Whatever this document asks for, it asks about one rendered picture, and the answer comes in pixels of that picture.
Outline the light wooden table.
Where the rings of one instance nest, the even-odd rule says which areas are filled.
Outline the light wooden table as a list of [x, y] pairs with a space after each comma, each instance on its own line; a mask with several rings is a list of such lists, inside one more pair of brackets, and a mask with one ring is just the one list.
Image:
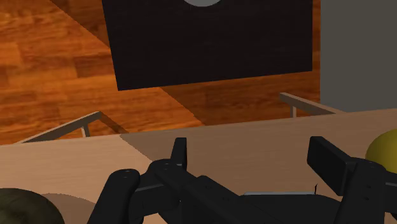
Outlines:
[[333, 191], [307, 165], [312, 136], [364, 157], [379, 135], [397, 129], [397, 108], [18, 143], [0, 146], [0, 188], [50, 194], [67, 224], [85, 224], [108, 178], [119, 169], [145, 172], [187, 139], [188, 170], [245, 192]]

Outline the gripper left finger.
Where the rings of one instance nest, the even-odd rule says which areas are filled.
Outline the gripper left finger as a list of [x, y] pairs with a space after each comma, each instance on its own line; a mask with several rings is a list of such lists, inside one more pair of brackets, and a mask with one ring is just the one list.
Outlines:
[[166, 224], [267, 224], [257, 207], [208, 178], [187, 170], [187, 140], [174, 141], [170, 158], [111, 173], [87, 224], [143, 224], [159, 214]]

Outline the yellow-green round thing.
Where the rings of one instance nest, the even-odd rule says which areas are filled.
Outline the yellow-green round thing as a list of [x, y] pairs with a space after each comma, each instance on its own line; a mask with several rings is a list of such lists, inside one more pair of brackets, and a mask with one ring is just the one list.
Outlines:
[[376, 137], [369, 145], [365, 158], [397, 174], [397, 129]]

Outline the black robot stand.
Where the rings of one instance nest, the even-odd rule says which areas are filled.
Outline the black robot stand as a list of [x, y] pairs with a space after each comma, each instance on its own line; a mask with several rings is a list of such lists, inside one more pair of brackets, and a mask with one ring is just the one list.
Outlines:
[[306, 72], [313, 0], [102, 0], [119, 90]]

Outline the dark olive round thing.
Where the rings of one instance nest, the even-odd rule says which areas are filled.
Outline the dark olive round thing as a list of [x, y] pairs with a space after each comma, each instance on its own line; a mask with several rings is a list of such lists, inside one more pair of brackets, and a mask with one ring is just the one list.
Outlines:
[[46, 197], [19, 188], [0, 188], [0, 224], [65, 224]]

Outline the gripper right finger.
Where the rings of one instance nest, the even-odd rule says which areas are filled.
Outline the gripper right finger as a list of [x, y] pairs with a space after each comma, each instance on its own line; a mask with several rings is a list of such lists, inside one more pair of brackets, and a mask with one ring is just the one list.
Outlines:
[[342, 197], [333, 224], [384, 224], [386, 213], [397, 220], [397, 174], [350, 157], [322, 136], [310, 137], [307, 163]]

